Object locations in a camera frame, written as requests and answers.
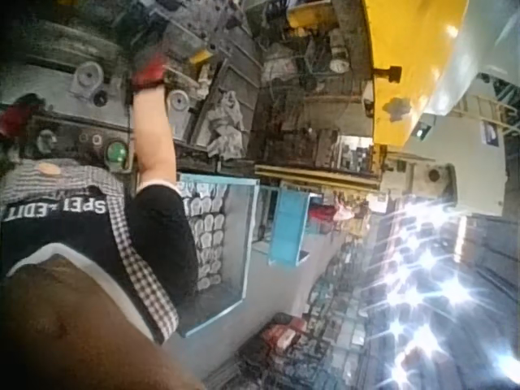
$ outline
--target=black shirt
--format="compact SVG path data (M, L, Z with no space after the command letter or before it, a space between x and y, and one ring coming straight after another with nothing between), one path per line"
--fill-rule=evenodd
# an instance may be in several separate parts
M192 295L197 284L197 251L180 195L163 185L150 185L126 202L130 237L174 305ZM11 204L0 227L0 276L45 245L60 243L95 261L129 293L150 325L123 267L111 230L105 196L57 193Z

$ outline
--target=hand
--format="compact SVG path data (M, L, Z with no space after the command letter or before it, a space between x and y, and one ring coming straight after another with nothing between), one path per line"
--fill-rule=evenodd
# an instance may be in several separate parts
M144 67L134 73L132 88L134 92L143 89L154 89L164 84L164 72L167 59L162 54L156 54Z

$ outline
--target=stack of metal parts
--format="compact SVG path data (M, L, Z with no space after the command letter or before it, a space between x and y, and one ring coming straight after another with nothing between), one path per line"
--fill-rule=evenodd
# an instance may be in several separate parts
M198 291L222 283L223 239L226 216L223 204L227 184L179 182L184 211L197 246Z

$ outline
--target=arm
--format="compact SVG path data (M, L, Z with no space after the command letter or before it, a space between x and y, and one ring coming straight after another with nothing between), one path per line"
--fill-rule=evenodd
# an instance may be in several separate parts
M144 89L133 103L136 154L141 174L140 183L151 180L175 184L176 152L164 102L164 87Z

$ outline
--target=control panel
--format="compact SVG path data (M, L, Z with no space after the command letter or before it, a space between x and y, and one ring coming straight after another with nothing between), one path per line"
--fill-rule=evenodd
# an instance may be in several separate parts
M128 131L57 118L34 116L21 158L74 158L115 173L132 170L134 148Z

